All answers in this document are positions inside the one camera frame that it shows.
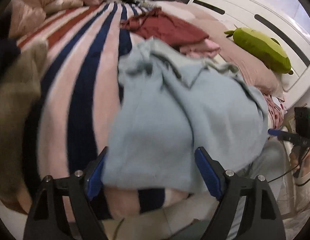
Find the light blue sweatshirt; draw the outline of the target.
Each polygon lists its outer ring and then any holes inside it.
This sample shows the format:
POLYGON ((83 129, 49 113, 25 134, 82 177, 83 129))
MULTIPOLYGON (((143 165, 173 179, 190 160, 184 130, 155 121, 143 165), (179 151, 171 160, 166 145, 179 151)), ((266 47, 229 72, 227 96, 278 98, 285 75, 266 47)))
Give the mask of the light blue sweatshirt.
POLYGON ((267 138, 268 107, 237 66, 192 59, 151 38, 119 60, 124 89, 101 177, 119 189, 205 190, 195 162, 204 147, 223 168, 271 180, 277 193, 285 152, 267 138))

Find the pink ribbed near pillow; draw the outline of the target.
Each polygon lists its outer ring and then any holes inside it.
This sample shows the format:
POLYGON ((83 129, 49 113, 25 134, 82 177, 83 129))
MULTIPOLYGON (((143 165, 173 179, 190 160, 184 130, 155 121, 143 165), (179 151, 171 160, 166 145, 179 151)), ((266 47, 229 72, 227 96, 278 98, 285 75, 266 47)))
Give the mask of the pink ribbed near pillow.
POLYGON ((255 56, 240 48, 224 33, 226 27, 217 20, 192 20, 193 25, 201 28, 209 35, 209 39, 221 47, 220 56, 224 61, 238 66, 244 81, 258 88, 261 92, 284 98, 282 85, 274 72, 268 69, 255 56))

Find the green avocado plush toy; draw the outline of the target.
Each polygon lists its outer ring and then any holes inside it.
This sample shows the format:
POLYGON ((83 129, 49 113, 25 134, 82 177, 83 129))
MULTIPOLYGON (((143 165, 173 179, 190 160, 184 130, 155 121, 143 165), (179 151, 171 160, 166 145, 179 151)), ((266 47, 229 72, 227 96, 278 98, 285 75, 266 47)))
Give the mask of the green avocado plush toy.
POLYGON ((275 38, 247 27, 227 30, 224 34, 227 38, 232 37, 236 45, 262 61, 273 72, 294 74, 287 53, 275 38))

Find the pink folded garment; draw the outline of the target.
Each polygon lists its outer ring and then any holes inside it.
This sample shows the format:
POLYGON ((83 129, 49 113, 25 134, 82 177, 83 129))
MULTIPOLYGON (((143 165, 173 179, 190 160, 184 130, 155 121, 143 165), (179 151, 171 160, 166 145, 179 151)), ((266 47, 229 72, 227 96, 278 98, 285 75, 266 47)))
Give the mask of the pink folded garment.
POLYGON ((192 58, 215 57, 221 51, 221 47, 214 41, 206 38, 205 40, 179 48, 179 52, 192 58))

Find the striped fleece blanket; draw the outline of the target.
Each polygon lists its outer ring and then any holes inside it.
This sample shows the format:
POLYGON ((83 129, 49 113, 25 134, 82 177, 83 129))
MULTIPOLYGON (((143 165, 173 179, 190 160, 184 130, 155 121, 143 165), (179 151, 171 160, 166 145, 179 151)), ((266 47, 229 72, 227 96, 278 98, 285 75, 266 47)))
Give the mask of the striped fleece blanket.
POLYGON ((48 42, 41 97, 24 128, 24 181, 17 196, 24 213, 44 176, 84 170, 106 146, 120 106, 118 59, 141 41, 120 23, 146 11, 127 3, 68 9, 18 40, 21 49, 48 42))

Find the white bed headboard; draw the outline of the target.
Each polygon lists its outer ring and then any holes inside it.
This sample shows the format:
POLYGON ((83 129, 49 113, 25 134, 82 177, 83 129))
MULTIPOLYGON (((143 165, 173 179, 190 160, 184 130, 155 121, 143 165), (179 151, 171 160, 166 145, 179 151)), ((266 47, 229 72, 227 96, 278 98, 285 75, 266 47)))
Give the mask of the white bed headboard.
POLYGON ((290 109, 310 88, 310 36, 287 14, 263 0, 189 0, 219 21, 248 27, 275 38, 287 53, 293 74, 278 76, 290 109))

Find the beige fleece garment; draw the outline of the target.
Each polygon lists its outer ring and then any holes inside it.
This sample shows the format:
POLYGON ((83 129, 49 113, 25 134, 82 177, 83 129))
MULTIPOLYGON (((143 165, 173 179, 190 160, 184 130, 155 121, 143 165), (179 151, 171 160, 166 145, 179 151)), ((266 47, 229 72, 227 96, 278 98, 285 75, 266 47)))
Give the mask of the beige fleece garment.
POLYGON ((14 202, 22 184, 24 124, 41 96, 47 54, 46 40, 32 42, 0 80, 0 199, 4 202, 14 202))

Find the maroon red garment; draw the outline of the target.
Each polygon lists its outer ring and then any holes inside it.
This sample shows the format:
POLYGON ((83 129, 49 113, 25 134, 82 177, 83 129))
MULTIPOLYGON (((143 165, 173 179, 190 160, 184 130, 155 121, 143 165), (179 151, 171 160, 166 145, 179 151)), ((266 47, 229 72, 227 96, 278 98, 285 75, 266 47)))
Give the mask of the maroon red garment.
POLYGON ((160 8, 122 21, 121 28, 146 40, 152 37, 160 39, 172 47, 196 44, 209 37, 202 29, 181 18, 167 14, 160 8))

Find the dark navy garment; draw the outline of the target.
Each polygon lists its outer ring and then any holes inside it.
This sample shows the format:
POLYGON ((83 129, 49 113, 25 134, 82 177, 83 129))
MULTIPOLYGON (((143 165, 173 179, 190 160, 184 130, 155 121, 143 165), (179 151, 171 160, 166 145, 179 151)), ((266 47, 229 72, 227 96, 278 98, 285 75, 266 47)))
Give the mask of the dark navy garment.
POLYGON ((20 48, 16 45, 16 40, 9 38, 12 13, 5 12, 0 18, 0 80, 6 70, 20 55, 20 48))

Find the tan pink crumpled duvet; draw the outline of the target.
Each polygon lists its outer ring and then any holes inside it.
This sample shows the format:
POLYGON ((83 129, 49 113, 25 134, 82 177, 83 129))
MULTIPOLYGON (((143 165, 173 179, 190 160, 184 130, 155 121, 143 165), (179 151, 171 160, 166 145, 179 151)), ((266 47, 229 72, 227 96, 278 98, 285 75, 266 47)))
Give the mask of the tan pink crumpled duvet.
POLYGON ((82 0, 11 0, 9 7, 12 9, 12 18, 8 36, 24 36, 37 29, 47 15, 83 5, 82 0))

